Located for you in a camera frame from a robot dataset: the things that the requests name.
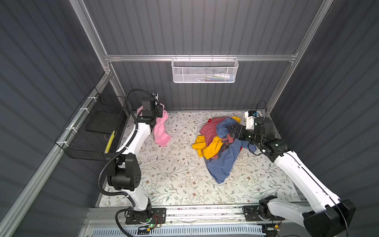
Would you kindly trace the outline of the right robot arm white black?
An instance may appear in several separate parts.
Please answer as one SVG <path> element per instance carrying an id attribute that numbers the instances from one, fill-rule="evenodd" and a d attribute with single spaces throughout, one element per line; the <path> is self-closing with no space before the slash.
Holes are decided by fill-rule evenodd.
<path id="1" fill-rule="evenodd" d="M 259 201 L 256 214 L 260 219 L 268 221 L 279 216 L 304 227 L 313 237 L 335 237 L 348 231 L 355 205 L 328 189 L 288 148 L 286 141 L 276 138 L 269 118 L 250 116 L 246 125 L 229 125 L 228 131 L 232 138 L 255 145 L 286 173 L 309 203 L 291 204 L 270 195 Z"/>

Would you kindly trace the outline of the maroon cloth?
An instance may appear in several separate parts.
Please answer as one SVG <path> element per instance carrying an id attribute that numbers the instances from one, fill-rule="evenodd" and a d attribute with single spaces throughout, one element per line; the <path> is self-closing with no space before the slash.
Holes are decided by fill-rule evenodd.
<path id="1" fill-rule="evenodd" d="M 217 125 L 225 120 L 227 117 L 216 117 L 211 119 L 206 123 L 200 130 L 200 134 L 204 136 L 206 146 L 202 150 L 203 156 L 209 159 L 217 159 L 218 153 L 222 149 L 223 145 L 230 145 L 233 143 L 234 139 L 227 134 L 225 137 L 220 138 L 217 135 L 216 127 Z"/>

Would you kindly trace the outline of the pink cloth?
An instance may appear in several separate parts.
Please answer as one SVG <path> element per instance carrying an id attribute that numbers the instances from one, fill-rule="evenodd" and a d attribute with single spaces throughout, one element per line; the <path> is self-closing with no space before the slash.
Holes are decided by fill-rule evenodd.
<path id="1" fill-rule="evenodd" d="M 165 132 L 165 122 L 167 120 L 168 113 L 164 110 L 163 117 L 157 118 L 157 123 L 153 129 L 151 129 L 150 125 L 146 123 L 138 122 L 138 132 L 135 137 L 135 139 L 137 139 L 138 142 L 137 144 L 139 146 L 143 145 L 143 143 L 145 142 L 146 138 L 150 135 L 152 130 L 155 142 L 162 147 L 166 147 L 171 139 L 171 137 Z"/>

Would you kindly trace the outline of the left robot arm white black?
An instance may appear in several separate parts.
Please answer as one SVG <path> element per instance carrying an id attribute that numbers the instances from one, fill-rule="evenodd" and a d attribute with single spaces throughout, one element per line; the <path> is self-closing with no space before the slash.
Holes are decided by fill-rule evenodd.
<path id="1" fill-rule="evenodd" d="M 126 196 L 132 203 L 132 210 L 136 212 L 147 212 L 151 209 L 150 199 L 139 188 L 142 173 L 137 156 L 155 127 L 157 118 L 163 115 L 163 108 L 156 95 L 143 98 L 142 106 L 142 110 L 133 117 L 135 122 L 133 132 L 105 168 L 107 183 L 116 191 L 102 190 L 102 194 L 107 196 Z"/>

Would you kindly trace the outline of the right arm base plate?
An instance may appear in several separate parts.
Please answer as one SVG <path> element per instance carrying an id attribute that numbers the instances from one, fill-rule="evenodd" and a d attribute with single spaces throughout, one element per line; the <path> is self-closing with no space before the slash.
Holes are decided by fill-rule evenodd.
<path id="1" fill-rule="evenodd" d="M 245 205 L 242 207 L 242 212 L 247 222 L 253 221 L 278 221 L 285 220 L 280 216 L 273 216 L 269 213 L 262 212 L 259 205 Z"/>

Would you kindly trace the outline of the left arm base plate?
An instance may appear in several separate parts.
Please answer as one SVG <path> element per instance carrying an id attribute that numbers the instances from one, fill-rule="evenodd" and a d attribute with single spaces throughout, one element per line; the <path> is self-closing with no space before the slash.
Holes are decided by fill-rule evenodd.
<path id="1" fill-rule="evenodd" d="M 145 211 L 130 210 L 125 214 L 125 224 L 164 224 L 166 220 L 166 211 L 166 208 L 151 208 Z"/>

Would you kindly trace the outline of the blue checkered cloth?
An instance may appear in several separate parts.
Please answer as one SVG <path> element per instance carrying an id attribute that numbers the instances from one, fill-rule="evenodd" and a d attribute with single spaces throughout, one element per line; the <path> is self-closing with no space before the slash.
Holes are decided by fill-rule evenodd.
<path id="1" fill-rule="evenodd" d="M 220 122 L 216 128 L 218 136 L 220 138 L 225 137 L 227 133 L 229 134 L 227 127 L 234 124 L 239 124 L 239 122 L 228 117 Z M 248 149 L 251 153 L 257 151 L 255 145 L 247 141 L 234 139 L 232 144 L 218 154 L 217 159 L 205 159 L 206 167 L 217 184 L 222 184 L 228 178 L 242 148 Z"/>

